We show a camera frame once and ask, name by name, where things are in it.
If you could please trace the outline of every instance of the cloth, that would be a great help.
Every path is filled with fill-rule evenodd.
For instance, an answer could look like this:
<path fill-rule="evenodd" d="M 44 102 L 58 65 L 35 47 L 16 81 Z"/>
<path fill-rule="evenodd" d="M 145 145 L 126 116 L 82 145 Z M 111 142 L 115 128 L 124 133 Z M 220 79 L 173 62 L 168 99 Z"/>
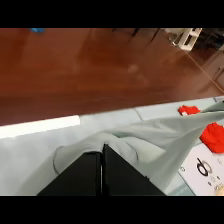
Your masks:
<path fill-rule="evenodd" d="M 200 112 L 195 106 L 182 106 L 178 111 L 180 114 L 186 112 L 188 115 Z M 213 153 L 224 153 L 224 128 L 222 125 L 216 122 L 207 125 L 200 139 Z"/>
<path fill-rule="evenodd" d="M 191 116 L 158 118 L 105 130 L 77 144 L 58 148 L 24 182 L 17 195 L 39 193 L 53 180 L 46 169 L 60 174 L 83 153 L 102 151 L 104 144 L 108 144 L 165 193 L 206 125 L 222 119 L 224 103 L 220 102 Z"/>

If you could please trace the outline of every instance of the gray cloth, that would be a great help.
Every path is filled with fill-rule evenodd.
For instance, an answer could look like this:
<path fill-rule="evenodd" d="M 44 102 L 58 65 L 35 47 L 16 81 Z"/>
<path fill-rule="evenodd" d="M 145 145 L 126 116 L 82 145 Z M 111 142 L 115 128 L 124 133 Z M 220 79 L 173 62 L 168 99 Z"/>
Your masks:
<path fill-rule="evenodd" d="M 102 151 L 108 144 L 164 192 L 207 124 L 224 119 L 224 103 L 200 114 L 158 118 L 95 134 L 78 144 L 62 147 L 54 155 L 58 173 L 84 152 Z"/>

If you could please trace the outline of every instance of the wooden floor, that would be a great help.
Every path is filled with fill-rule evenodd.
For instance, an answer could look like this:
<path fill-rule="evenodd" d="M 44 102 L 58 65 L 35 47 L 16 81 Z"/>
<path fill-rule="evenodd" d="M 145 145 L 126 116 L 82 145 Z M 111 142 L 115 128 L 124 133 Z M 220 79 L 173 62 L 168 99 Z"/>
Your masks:
<path fill-rule="evenodd" d="M 222 95 L 160 31 L 0 29 L 0 125 Z"/>

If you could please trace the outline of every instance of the red object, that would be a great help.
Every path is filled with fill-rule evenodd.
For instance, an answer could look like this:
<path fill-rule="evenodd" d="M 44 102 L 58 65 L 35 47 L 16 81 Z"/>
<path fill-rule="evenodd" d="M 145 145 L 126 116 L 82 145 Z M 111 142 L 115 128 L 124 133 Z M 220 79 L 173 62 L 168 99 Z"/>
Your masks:
<path fill-rule="evenodd" d="M 193 106 L 182 106 L 178 109 L 178 112 L 182 115 L 184 112 L 188 115 L 197 114 L 200 110 Z M 202 135 L 201 141 L 214 153 L 224 153 L 224 128 L 217 123 L 207 125 Z"/>

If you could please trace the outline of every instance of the blue object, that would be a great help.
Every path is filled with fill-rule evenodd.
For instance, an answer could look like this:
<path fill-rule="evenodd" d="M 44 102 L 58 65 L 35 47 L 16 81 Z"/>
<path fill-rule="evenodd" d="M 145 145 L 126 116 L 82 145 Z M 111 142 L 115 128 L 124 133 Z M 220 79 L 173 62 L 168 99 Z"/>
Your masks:
<path fill-rule="evenodd" d="M 42 33 L 44 32 L 44 28 L 30 28 L 32 32 Z"/>

